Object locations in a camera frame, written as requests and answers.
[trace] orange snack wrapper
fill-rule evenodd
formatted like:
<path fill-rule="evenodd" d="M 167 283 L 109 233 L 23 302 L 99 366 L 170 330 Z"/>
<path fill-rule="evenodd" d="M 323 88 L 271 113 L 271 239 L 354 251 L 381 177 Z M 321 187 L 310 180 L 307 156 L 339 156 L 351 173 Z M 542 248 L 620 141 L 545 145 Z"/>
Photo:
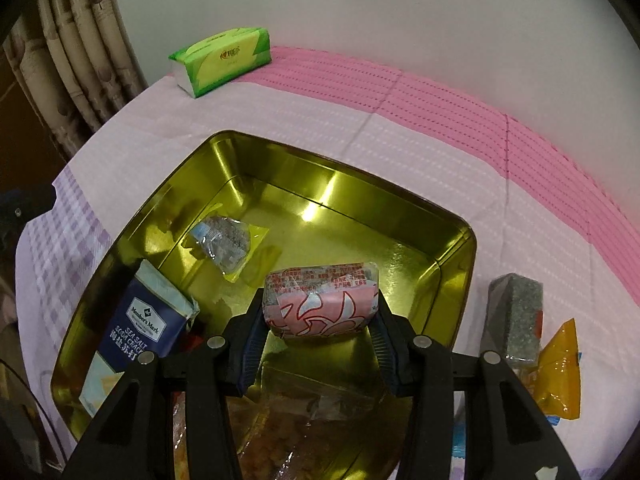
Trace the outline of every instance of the orange snack wrapper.
<path fill-rule="evenodd" d="M 524 381 L 545 415 L 580 417 L 580 365 L 575 319 L 565 322 L 538 358 L 538 368 Z"/>

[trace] silver screw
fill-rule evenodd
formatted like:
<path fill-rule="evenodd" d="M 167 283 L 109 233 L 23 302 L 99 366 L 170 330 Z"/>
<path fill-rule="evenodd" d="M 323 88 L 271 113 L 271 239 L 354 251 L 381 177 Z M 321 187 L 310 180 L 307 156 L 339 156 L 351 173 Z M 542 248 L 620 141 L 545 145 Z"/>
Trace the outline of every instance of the silver screw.
<path fill-rule="evenodd" d="M 207 346 L 209 348 L 222 348 L 225 345 L 226 341 L 221 335 L 215 335 L 210 337 L 207 341 Z"/>
<path fill-rule="evenodd" d="M 496 352 L 485 352 L 483 357 L 491 365 L 497 365 L 500 362 L 500 356 Z"/>
<path fill-rule="evenodd" d="M 431 346 L 431 343 L 433 343 L 431 338 L 425 335 L 417 335 L 416 337 L 414 337 L 414 345 L 416 345 L 418 348 L 429 348 Z"/>
<path fill-rule="evenodd" d="M 148 365 L 149 363 L 152 363 L 155 358 L 156 358 L 156 355 L 153 352 L 149 350 L 145 350 L 144 352 L 142 352 L 142 354 L 138 356 L 138 362 L 141 365 Z"/>

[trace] black cable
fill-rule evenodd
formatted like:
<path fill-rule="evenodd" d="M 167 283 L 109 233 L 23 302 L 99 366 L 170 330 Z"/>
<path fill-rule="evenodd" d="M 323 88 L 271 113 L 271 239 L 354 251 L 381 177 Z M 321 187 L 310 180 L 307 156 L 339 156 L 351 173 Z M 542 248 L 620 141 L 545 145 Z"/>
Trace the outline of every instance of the black cable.
<path fill-rule="evenodd" d="M 40 412 L 42 413 L 42 415 L 44 415 L 44 418 L 47 419 L 47 424 L 49 425 L 49 427 L 51 429 L 51 432 L 53 433 L 53 437 L 56 439 L 56 444 L 58 444 L 58 447 L 60 448 L 60 454 L 62 455 L 62 459 L 64 460 L 64 462 L 66 464 L 68 462 L 68 458 L 67 458 L 66 453 L 65 453 L 65 448 L 62 446 L 62 442 L 60 441 L 60 437 L 56 433 L 56 428 L 53 427 L 53 422 L 49 418 L 49 415 L 47 415 L 47 412 L 42 407 L 42 404 L 40 404 L 40 401 L 38 400 L 38 398 L 31 391 L 31 388 L 24 381 L 24 379 L 22 377 L 20 377 L 20 374 L 18 372 L 16 372 L 13 368 L 11 368 L 11 366 L 2 358 L 0 358 L 0 364 L 4 365 L 4 367 L 7 370 L 9 370 L 20 381 L 22 386 L 24 386 L 27 389 L 27 391 L 29 392 L 31 398 L 33 400 L 35 400 L 36 404 L 38 405 L 38 407 L 40 409 Z"/>

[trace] pink tablecloth border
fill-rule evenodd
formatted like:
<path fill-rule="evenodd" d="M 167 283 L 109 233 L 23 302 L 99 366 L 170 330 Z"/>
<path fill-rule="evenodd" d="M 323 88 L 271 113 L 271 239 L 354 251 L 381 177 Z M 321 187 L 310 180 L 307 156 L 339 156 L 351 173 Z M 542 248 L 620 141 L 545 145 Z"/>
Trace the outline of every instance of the pink tablecloth border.
<path fill-rule="evenodd" d="M 240 80 L 376 113 L 484 160 L 592 244 L 640 304 L 640 234 L 548 140 L 425 77 L 329 52 L 274 47 L 272 53 L 271 64 Z"/>

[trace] metal tray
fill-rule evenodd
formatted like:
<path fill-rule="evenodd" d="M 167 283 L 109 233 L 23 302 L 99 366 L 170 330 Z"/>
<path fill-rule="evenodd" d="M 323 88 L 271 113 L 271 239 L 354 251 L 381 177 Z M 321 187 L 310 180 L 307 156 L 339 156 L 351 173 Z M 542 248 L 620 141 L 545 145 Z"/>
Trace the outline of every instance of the metal tray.
<path fill-rule="evenodd" d="M 181 243 L 219 203 L 219 213 L 270 229 L 235 283 Z M 53 371 L 54 402 L 80 438 L 89 423 L 78 401 L 86 372 L 142 258 L 198 300 L 207 335 L 222 332 L 231 316 L 245 311 L 271 270 L 372 261 L 380 269 L 380 289 L 391 310 L 406 316 L 416 332 L 450 346 L 475 254 L 476 239 L 465 221 L 404 189 L 269 140 L 215 134 L 156 190 L 98 266 Z M 379 385 L 366 331 L 325 344 L 285 345 L 270 336 L 263 362 L 270 358 L 287 372 L 364 394 Z M 388 474 L 388 454 L 376 450 L 392 444 L 381 435 L 395 434 L 390 428 L 406 420 L 407 404 L 385 399 L 369 417 L 366 431 L 354 439 L 354 449 L 341 453 L 344 466 L 336 464 L 334 472 L 340 478 L 353 471 L 367 472 L 366 478 Z M 401 438 L 399 431 L 395 438 Z"/>

